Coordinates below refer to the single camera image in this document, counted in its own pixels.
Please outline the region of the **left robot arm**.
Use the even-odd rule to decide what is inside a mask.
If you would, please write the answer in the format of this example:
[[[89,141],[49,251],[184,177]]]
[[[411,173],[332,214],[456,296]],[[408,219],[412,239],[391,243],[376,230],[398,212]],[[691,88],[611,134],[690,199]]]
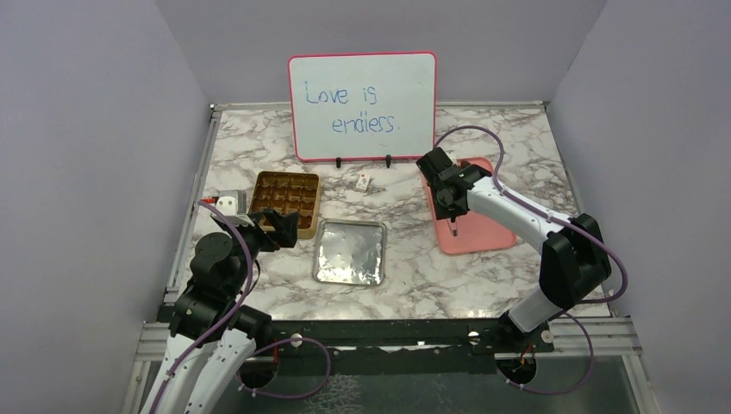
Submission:
[[[260,253],[294,248],[297,212],[272,208],[227,216],[210,204],[220,231],[194,248],[191,277],[172,306],[160,369],[143,413],[211,413],[245,359],[270,346],[272,318],[244,303]]]

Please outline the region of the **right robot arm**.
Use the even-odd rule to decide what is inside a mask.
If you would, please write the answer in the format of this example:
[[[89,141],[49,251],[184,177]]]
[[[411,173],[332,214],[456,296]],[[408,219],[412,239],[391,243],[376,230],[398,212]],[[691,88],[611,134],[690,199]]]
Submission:
[[[454,163],[440,148],[416,165],[426,180],[435,216],[455,222],[469,212],[486,216],[521,237],[540,255],[539,282],[499,318],[497,339],[510,351],[528,344],[532,332],[568,311],[611,274],[597,220],[570,217],[510,191],[481,166]]]

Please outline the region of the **pink silicone tongs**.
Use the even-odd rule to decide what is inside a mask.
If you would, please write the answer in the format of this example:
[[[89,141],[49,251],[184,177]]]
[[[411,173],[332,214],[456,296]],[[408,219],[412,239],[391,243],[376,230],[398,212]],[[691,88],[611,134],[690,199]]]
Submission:
[[[456,237],[458,235],[458,233],[459,233],[458,232],[458,226],[457,226],[456,221],[455,220],[449,220],[447,222],[447,225],[448,225],[448,228],[449,228],[449,230],[451,232],[451,235],[453,237]]]

